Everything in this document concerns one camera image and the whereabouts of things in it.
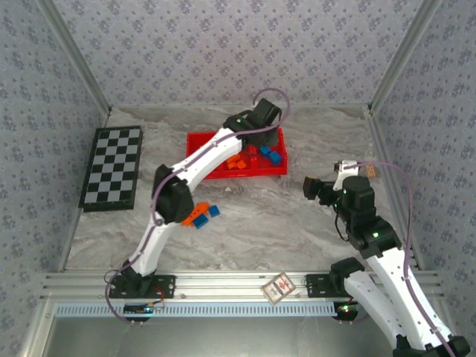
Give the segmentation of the red plastic bin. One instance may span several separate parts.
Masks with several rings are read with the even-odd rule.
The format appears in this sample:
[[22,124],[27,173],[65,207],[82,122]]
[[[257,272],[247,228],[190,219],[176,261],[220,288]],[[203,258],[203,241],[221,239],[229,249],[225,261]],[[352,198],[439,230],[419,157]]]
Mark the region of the red plastic bin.
[[235,170],[227,171],[226,170],[226,160],[223,164],[224,166],[224,177],[231,178],[231,177],[244,177],[244,176],[251,176],[254,173],[254,168],[257,163],[257,151],[255,149],[244,149],[241,152],[237,153],[240,154],[241,160],[245,161],[248,167],[244,170],[239,170],[237,167]]
[[[206,144],[216,133],[215,132],[189,132],[187,134],[186,156],[192,155],[196,150]],[[214,171],[207,175],[206,179],[223,179],[224,166],[220,164]]]
[[279,142],[275,147],[269,147],[271,152],[276,151],[281,155],[282,162],[278,166],[274,166],[268,159],[259,153],[259,147],[250,147],[257,151],[257,163],[254,168],[255,176],[285,176],[288,172],[288,153],[286,151],[286,144],[283,137],[283,131],[278,129]]

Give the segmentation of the orange long holed lego plate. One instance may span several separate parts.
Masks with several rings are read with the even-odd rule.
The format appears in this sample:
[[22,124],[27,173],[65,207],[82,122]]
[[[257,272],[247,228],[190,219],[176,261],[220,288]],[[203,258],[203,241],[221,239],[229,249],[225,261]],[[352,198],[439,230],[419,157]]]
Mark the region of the orange long holed lego plate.
[[207,202],[199,202],[196,204],[192,213],[181,222],[182,226],[192,226],[193,220],[198,218],[200,215],[208,215],[210,204]]

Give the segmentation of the small playing card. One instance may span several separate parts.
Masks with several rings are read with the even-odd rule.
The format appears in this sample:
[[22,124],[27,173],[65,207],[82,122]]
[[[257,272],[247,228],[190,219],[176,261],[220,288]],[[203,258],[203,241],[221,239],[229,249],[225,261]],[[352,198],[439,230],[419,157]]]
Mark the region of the small playing card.
[[292,282],[287,273],[283,272],[262,286],[261,292],[268,302],[275,306],[281,302],[282,299],[293,293],[295,289],[296,285]]

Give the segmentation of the small circuit board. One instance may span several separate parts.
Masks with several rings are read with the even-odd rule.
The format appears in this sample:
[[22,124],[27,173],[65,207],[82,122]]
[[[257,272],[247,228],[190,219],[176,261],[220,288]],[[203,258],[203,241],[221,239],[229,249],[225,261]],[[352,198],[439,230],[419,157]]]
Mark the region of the small circuit board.
[[124,314],[150,315],[162,310],[163,304],[152,303],[126,303],[123,308]]
[[360,311],[359,304],[356,302],[353,303],[337,303],[335,305],[335,311],[337,317],[341,320],[352,320],[355,319]]

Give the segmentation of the black grey chessboard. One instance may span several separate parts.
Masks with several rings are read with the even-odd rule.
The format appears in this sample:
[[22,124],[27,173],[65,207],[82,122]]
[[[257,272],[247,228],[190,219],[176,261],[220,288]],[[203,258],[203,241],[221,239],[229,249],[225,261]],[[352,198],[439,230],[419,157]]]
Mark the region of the black grey chessboard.
[[88,213],[134,208],[142,138],[139,126],[103,127],[95,131],[80,209]]

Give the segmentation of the grey metal panel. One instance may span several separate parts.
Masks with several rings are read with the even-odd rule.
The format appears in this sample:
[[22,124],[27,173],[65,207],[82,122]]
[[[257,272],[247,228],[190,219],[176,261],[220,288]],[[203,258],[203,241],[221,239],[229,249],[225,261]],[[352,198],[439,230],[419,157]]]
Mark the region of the grey metal panel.
[[58,318],[43,357],[392,357],[371,321],[332,318]]

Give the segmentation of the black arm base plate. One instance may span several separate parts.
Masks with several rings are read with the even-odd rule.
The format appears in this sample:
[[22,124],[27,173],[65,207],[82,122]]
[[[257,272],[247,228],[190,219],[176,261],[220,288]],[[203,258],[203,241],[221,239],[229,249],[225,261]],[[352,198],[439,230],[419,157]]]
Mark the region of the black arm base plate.
[[331,273],[307,274],[305,283],[309,298],[344,298],[347,296],[341,281]]
[[113,299],[158,299],[174,298],[175,275],[150,275],[149,277],[128,278],[117,276],[112,281],[108,296]]

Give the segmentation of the wide aluminium frame rail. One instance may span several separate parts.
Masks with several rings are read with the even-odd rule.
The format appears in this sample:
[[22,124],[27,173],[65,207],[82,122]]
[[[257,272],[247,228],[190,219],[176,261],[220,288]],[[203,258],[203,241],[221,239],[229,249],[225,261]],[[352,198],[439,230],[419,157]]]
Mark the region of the wide aluminium frame rail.
[[[309,300],[305,285],[307,271],[286,272],[296,288],[284,301]],[[55,302],[104,301],[104,271],[69,270],[45,275],[39,298]],[[267,302],[261,287],[278,275],[275,271],[177,271],[159,274],[176,276],[172,302]],[[430,299],[443,299],[440,278],[435,271],[414,273]]]

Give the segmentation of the aluminium frame post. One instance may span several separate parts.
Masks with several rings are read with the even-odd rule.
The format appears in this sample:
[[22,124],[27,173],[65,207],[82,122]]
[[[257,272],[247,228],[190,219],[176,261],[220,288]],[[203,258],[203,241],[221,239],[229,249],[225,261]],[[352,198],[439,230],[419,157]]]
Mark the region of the aluminium frame post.
[[395,86],[399,75],[404,70],[408,60],[425,34],[426,29],[434,18],[443,0],[422,0],[402,41],[398,45],[382,80],[377,86],[369,102],[370,114],[376,115],[385,103],[388,95]]
[[111,106],[109,105],[103,91],[96,78],[94,77],[86,58],[83,56],[79,46],[69,30],[61,13],[57,9],[53,0],[35,0],[51,30],[59,40],[63,50],[66,52],[71,64],[75,68],[77,74],[85,84],[89,94],[92,96],[99,110],[108,115]]

